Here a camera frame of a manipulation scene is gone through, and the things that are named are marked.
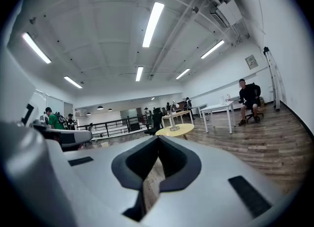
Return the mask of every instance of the fluorescent ceiling light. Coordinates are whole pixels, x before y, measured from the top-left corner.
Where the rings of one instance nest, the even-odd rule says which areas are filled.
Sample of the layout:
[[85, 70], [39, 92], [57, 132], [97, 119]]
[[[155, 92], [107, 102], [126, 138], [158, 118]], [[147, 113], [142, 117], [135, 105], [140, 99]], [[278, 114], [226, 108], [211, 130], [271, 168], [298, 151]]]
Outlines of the fluorescent ceiling light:
[[146, 32], [145, 32], [145, 37], [143, 41], [143, 47], [149, 47], [149, 44], [151, 43], [156, 25], [158, 23], [159, 17], [161, 15], [161, 12], [164, 8], [164, 4], [155, 2], [153, 10], [151, 12], [151, 16], [149, 18]]
[[43, 53], [43, 51], [38, 47], [34, 40], [30, 37], [28, 33], [24, 33], [22, 38], [28, 43], [28, 45], [42, 58], [47, 64], [51, 63], [51, 60]]
[[188, 68], [188, 69], [186, 69], [184, 72], [182, 72], [180, 75], [178, 75], [177, 77], [176, 77], [176, 80], [178, 80], [179, 78], [181, 78], [185, 73], [187, 73], [188, 71], [189, 71], [190, 69]]
[[69, 78], [69, 76], [65, 76], [64, 78], [65, 78], [67, 81], [69, 81], [71, 84], [75, 85], [77, 88], [83, 88], [83, 87], [81, 87], [79, 84], [77, 84], [77, 83], [75, 83], [73, 80], [71, 80], [71, 79]]
[[144, 67], [142, 67], [142, 66], [139, 66], [137, 68], [137, 74], [136, 74], [136, 80], [135, 81], [139, 81], [141, 79], [143, 69], [144, 69]]
[[211, 54], [214, 50], [216, 50], [223, 43], [224, 43], [224, 40], [221, 40], [218, 44], [216, 44], [214, 47], [212, 47], [208, 52], [206, 52], [204, 55], [202, 55], [201, 59], [206, 58], [209, 54]]

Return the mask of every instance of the sneakers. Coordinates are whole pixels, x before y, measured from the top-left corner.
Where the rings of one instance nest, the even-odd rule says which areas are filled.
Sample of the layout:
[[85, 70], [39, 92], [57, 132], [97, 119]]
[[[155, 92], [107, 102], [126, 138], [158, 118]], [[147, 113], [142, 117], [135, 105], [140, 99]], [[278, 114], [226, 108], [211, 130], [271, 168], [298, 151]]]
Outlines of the sneakers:
[[254, 118], [254, 121], [255, 121], [255, 123], [259, 123], [259, 118], [256, 116], [256, 117], [253, 117]]
[[245, 125], [246, 124], [246, 120], [245, 119], [242, 119], [239, 123], [239, 126], [242, 126], [242, 125]]

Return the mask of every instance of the air conditioner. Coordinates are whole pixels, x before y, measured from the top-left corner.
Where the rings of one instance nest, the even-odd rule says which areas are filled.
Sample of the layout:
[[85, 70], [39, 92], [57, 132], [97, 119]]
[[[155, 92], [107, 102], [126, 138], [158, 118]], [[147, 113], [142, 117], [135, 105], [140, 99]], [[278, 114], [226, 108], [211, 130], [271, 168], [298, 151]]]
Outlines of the air conditioner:
[[241, 12], [235, 0], [230, 0], [227, 3], [222, 2], [217, 7], [212, 8], [210, 10], [210, 14], [222, 28], [232, 26], [242, 18]]

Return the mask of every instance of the table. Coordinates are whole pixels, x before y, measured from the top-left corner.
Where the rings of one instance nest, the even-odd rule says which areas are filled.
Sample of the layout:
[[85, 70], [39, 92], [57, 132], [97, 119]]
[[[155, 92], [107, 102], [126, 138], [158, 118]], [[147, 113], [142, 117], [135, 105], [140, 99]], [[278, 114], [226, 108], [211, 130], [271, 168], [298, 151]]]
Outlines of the table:
[[228, 116], [229, 133], [232, 134], [229, 107], [231, 107], [231, 111], [233, 114], [233, 123], [234, 123], [234, 127], [235, 127], [236, 126], [236, 121], [235, 121], [236, 119], [235, 119], [235, 111], [234, 111], [233, 101], [229, 101], [229, 102], [226, 102], [224, 104], [213, 105], [213, 106], [209, 106], [209, 107], [205, 107], [205, 108], [201, 109], [201, 112], [203, 113], [206, 133], [208, 133], [208, 128], [207, 128], [207, 123], [206, 123], [206, 118], [205, 118], [205, 112], [210, 112], [212, 126], [215, 127], [215, 122], [214, 122], [214, 118], [212, 115], [212, 111], [220, 110], [220, 109], [226, 109], [227, 110], [227, 116]]
[[172, 119], [175, 118], [175, 117], [178, 117], [178, 116], [181, 117], [181, 122], [182, 122], [182, 124], [183, 124], [182, 115], [183, 115], [183, 114], [187, 114], [187, 113], [190, 113], [191, 122], [192, 122], [192, 124], [194, 125], [191, 111], [188, 110], [188, 111], [182, 111], [182, 112], [178, 112], [178, 113], [171, 114], [171, 115], [165, 115], [165, 116], [161, 117], [162, 126], [165, 127], [165, 124], [164, 124], [164, 122], [163, 122], [163, 119], [169, 119], [169, 121], [170, 121], [170, 126], [173, 126], [173, 125], [172, 125]]
[[185, 134], [187, 134], [188, 132], [192, 131], [194, 129], [194, 125], [193, 124], [179, 124], [176, 125], [178, 127], [180, 127], [180, 129], [178, 129], [177, 131], [170, 131], [170, 128], [172, 128], [172, 126], [170, 127], [164, 127], [160, 130], [158, 130], [156, 132], [156, 135], [165, 135], [165, 136], [180, 136], [183, 135], [183, 137], [187, 140], [187, 137]]
[[200, 105], [198, 107], [193, 107], [193, 108], [198, 108], [198, 112], [199, 112], [199, 115], [200, 115], [201, 118], [202, 118], [202, 113], [201, 113], [200, 108], [203, 107], [203, 106], [207, 106], [207, 104], [203, 104], [203, 105]]

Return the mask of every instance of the lamp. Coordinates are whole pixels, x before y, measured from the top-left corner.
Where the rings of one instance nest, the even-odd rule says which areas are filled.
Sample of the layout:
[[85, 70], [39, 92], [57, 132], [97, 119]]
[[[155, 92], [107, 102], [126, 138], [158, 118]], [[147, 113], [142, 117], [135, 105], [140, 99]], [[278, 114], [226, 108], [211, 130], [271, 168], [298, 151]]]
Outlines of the lamp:
[[[171, 105], [171, 107], [170, 107], [170, 112], [171, 112], [171, 114], [172, 114], [172, 107], [173, 107], [174, 105], [175, 105], [177, 108], [179, 107], [179, 104], [177, 104], [177, 102], [176, 102], [175, 100], [173, 100], [173, 101], [172, 101], [172, 105]], [[177, 130], [179, 130], [180, 127], [178, 127], [178, 126], [175, 125], [175, 121], [174, 121], [173, 117], [171, 117], [171, 120], [172, 120], [172, 128], [170, 128], [170, 131], [177, 131]]]

